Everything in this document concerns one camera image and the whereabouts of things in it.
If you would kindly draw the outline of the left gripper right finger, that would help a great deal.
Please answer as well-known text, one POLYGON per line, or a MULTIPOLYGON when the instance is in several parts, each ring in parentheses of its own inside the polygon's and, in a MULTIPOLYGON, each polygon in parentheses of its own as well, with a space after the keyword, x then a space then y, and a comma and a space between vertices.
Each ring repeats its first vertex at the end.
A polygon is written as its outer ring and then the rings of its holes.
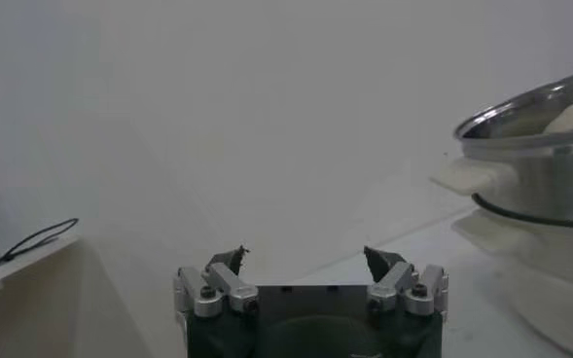
POLYGON ((428 265, 419 272, 400 254, 369 246, 364 255, 374 282, 366 289, 370 312, 389 312, 401 304, 415 316, 448 315, 448 273, 443 267, 428 265))

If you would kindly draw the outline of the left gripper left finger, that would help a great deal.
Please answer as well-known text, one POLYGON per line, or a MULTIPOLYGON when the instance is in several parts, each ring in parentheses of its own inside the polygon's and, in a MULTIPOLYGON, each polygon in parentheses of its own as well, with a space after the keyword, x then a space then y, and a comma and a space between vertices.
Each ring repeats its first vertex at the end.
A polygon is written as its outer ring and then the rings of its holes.
POLYGON ((173 277, 175 311, 202 319, 217 317, 226 309, 254 315, 259 310, 260 290, 239 277, 247 253, 240 245, 215 254, 203 269, 180 267, 173 277))

